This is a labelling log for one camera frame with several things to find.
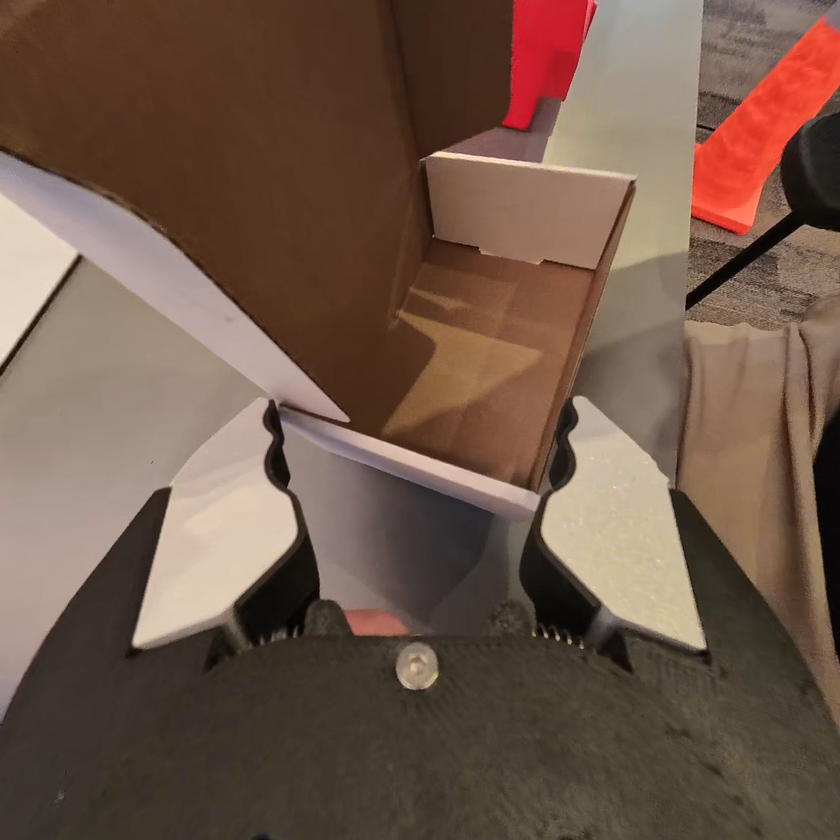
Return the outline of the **person's beige trousers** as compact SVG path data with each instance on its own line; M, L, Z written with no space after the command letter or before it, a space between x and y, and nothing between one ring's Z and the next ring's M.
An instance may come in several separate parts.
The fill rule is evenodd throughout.
M773 608L838 722L814 460L839 403L839 300L776 330L688 322L677 487Z

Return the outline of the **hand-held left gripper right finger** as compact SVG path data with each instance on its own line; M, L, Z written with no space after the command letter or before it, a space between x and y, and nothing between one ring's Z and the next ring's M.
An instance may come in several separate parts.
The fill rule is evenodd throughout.
M564 405L555 443L520 561L539 630L591 650L629 632L706 651L668 478L582 396Z

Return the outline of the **brown cardboard box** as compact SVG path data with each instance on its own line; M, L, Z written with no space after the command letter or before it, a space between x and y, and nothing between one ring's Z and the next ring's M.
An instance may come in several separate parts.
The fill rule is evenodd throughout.
M345 458L529 518L634 199L453 151L513 2L2 2L2 193Z

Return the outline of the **white table mat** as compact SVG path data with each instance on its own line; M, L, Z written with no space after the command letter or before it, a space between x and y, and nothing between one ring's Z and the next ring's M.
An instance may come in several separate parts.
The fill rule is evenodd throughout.
M1 365L12 358L77 260L72 247L1 197Z

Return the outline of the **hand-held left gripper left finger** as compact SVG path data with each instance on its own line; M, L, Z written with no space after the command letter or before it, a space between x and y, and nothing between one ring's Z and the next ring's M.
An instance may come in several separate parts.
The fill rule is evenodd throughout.
M176 474L132 647L220 629L239 650L291 637L319 598L319 570L277 406L254 401Z

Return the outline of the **person's black top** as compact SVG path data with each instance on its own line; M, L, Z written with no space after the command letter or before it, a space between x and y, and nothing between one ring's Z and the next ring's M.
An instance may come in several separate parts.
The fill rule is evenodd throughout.
M839 412L826 425L814 460L817 520L828 601L839 593Z

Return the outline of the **red plastic bin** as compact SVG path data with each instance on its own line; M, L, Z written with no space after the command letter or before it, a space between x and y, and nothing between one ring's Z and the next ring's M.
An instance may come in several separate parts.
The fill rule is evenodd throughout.
M515 1L511 97L502 126L530 128L543 99L567 99L596 1Z

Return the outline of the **black chair base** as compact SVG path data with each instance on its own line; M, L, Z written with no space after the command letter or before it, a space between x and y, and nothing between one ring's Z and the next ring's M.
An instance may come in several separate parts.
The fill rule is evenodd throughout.
M814 118L785 145L780 180L790 212L686 295L686 310L806 226L839 232L839 113Z

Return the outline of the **orange traffic cone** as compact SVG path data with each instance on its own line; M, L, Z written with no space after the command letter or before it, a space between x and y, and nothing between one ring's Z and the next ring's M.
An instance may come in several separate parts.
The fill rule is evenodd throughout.
M696 146L691 216L737 235L750 231L786 144L838 89L838 8L835 2Z

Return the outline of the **red cube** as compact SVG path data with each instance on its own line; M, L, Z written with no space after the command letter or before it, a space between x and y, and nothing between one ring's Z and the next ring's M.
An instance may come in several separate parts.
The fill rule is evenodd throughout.
M393 614L379 610L345 612L351 632L357 637L396 637L410 634L406 625Z

